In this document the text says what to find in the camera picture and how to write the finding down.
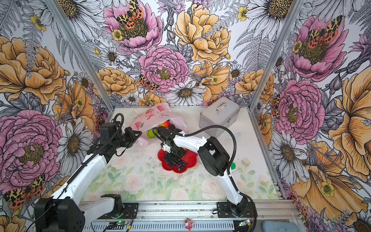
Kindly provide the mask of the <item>dark purple grapes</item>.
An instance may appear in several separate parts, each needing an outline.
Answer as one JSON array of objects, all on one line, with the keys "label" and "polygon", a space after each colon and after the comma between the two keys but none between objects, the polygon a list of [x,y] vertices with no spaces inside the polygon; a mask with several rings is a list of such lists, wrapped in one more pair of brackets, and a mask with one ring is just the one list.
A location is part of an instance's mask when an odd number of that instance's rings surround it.
[{"label": "dark purple grapes", "polygon": [[183,171],[185,171],[187,169],[186,165],[187,165],[187,163],[184,160],[178,159],[174,163],[173,170],[177,173],[182,173]]}]

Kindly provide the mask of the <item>red flower-shaped plate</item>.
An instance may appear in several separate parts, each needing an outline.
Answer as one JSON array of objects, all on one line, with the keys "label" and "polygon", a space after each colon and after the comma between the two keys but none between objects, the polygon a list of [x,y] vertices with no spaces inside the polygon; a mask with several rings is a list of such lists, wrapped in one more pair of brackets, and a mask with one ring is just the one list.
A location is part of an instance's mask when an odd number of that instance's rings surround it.
[{"label": "red flower-shaped plate", "polygon": [[[166,171],[174,171],[173,170],[174,167],[170,167],[164,161],[164,155],[165,155],[165,151],[163,151],[163,150],[160,150],[157,154],[157,158],[161,161],[162,168]],[[184,160],[187,163],[187,165],[186,165],[187,169],[193,168],[197,164],[197,157],[198,157],[197,153],[192,152],[188,149],[186,150],[186,155],[182,158],[182,160]]]}]

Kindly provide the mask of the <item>green lime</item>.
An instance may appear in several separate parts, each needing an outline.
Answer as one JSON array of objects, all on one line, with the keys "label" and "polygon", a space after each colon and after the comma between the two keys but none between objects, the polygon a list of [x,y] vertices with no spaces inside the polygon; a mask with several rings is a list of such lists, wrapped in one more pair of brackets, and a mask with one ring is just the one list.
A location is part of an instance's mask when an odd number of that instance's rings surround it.
[{"label": "green lime", "polygon": [[147,136],[149,137],[149,138],[155,138],[155,137],[157,137],[157,130],[156,129],[150,129],[150,130],[148,130],[148,132],[147,132]]}]

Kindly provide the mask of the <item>red orange peach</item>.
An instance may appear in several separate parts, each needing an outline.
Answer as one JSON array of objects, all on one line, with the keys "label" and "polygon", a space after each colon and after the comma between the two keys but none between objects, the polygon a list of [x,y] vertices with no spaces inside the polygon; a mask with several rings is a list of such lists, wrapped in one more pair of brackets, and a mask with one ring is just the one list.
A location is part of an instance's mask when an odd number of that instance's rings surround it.
[{"label": "red orange peach", "polygon": [[170,121],[165,121],[162,124],[160,124],[160,127],[164,127],[164,128],[167,129],[167,128],[169,128],[170,125],[171,125]]}]

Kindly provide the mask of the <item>pink plastic bag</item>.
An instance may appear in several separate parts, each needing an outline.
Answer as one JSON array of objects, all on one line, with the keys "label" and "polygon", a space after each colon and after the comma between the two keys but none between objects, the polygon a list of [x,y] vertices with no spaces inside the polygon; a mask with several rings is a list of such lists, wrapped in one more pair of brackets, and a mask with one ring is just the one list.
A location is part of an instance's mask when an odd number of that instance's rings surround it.
[{"label": "pink plastic bag", "polygon": [[174,124],[177,129],[181,129],[184,132],[189,132],[185,121],[180,114],[172,112],[168,103],[158,103],[147,109],[145,112],[140,113],[130,124],[130,127],[134,131],[142,132],[142,135],[136,143],[140,146],[149,145],[150,137],[148,136],[148,132],[152,128],[160,126],[165,121],[169,121],[170,123]]}]

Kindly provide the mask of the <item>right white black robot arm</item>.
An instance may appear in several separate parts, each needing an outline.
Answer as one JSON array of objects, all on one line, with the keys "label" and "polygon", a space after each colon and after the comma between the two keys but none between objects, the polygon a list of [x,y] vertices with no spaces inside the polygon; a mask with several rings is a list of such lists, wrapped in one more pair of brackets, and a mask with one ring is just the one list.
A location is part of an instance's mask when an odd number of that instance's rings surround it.
[{"label": "right white black robot arm", "polygon": [[248,198],[238,190],[230,167],[230,156],[215,137],[206,139],[195,136],[176,135],[166,138],[161,143],[165,151],[165,162],[175,166],[176,161],[185,156],[187,151],[197,153],[206,171],[217,177],[224,189],[227,202],[231,204],[229,210],[234,216],[241,217],[248,203]]}]

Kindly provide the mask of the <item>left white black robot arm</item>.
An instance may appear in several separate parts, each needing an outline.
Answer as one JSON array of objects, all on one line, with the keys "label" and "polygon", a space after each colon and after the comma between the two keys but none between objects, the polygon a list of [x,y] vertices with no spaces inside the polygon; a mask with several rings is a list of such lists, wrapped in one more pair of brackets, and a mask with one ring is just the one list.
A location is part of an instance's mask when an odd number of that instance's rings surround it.
[{"label": "left white black robot arm", "polygon": [[131,148],[142,132],[127,127],[114,132],[105,144],[93,145],[81,166],[51,197],[41,199],[35,206],[35,229],[38,232],[81,232],[102,216],[119,218],[124,207],[119,194],[104,194],[91,203],[81,199],[98,173],[117,153]]}]

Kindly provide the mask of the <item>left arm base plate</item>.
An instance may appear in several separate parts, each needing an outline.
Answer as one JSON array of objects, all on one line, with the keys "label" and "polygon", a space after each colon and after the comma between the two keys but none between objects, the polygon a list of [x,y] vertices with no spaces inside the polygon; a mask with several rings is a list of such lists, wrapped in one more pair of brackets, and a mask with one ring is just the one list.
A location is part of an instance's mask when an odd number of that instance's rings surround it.
[{"label": "left arm base plate", "polygon": [[118,219],[136,219],[139,211],[138,203],[122,203],[118,208]]}]

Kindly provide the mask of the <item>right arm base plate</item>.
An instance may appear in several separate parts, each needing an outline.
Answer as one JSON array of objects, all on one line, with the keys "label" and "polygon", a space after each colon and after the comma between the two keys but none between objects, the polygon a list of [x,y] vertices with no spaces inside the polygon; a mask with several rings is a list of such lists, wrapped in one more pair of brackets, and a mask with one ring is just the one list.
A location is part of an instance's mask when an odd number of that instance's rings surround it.
[{"label": "right arm base plate", "polygon": [[217,202],[216,211],[219,218],[254,218],[256,208],[252,202],[241,202],[237,205],[231,202]]}]

